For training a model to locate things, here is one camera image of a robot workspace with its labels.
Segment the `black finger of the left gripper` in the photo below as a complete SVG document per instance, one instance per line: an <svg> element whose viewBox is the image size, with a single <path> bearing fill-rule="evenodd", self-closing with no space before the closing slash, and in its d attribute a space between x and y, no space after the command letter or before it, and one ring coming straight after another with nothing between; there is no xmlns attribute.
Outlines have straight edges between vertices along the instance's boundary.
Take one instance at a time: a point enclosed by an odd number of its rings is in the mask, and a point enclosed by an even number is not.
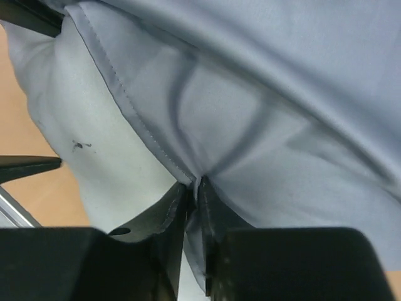
<svg viewBox="0 0 401 301"><path fill-rule="evenodd" d="M5 183L23 177L58 169L62 165L59 157L48 156L1 156L0 182Z"/></svg>

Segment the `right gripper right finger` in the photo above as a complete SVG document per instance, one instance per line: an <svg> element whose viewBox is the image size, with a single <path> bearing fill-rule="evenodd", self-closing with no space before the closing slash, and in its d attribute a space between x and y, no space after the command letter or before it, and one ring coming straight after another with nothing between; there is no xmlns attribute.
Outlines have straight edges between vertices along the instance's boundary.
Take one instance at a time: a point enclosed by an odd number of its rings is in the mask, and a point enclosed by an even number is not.
<svg viewBox="0 0 401 301"><path fill-rule="evenodd" d="M202 178L197 197L211 300L393 300L367 238L344 227L256 228Z"/></svg>

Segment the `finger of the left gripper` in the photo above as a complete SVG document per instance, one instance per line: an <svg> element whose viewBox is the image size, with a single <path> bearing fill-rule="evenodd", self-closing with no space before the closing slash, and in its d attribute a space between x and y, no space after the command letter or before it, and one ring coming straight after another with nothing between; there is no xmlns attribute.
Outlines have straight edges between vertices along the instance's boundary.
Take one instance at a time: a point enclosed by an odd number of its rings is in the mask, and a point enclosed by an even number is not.
<svg viewBox="0 0 401 301"><path fill-rule="evenodd" d="M50 37L61 33L64 15L37 0L1 0L1 20Z"/></svg>

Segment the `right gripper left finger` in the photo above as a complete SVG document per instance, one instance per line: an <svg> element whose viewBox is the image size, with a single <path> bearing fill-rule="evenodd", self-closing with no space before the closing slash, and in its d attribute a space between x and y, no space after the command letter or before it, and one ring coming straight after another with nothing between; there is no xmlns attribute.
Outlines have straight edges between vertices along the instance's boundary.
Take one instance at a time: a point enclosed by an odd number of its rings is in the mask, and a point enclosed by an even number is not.
<svg viewBox="0 0 401 301"><path fill-rule="evenodd" d="M2 300L176 300L188 190L104 233L94 228L1 230Z"/></svg>

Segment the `white pillow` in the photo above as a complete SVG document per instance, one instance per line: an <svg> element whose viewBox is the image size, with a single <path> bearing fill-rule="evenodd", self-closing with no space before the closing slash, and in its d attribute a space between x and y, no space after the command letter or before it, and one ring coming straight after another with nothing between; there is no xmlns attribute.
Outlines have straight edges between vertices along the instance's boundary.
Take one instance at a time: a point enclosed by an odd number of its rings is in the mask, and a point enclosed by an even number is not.
<svg viewBox="0 0 401 301"><path fill-rule="evenodd" d="M175 179L123 117L73 21L55 38L3 28L29 115L76 177L91 225L109 232L157 202Z"/></svg>

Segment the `grey pillowcase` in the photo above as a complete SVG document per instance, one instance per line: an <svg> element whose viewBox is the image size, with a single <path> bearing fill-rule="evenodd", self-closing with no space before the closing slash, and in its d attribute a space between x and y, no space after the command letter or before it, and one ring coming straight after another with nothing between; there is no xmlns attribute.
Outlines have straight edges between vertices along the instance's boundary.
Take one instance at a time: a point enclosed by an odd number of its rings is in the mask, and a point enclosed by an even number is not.
<svg viewBox="0 0 401 301"><path fill-rule="evenodd" d="M400 268L399 1L66 6L114 102L179 181L258 227L347 226Z"/></svg>

